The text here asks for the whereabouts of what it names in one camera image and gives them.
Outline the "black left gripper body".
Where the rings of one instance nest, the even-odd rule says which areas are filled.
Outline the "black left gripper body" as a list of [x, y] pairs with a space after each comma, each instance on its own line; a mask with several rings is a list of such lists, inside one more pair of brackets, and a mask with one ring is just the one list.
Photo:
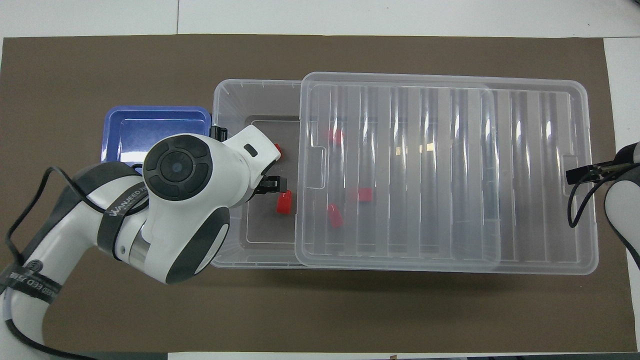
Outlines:
[[278, 175], [270, 175], [263, 177], [256, 188], [254, 194], [264, 195], [269, 193], [280, 192], [280, 177]]

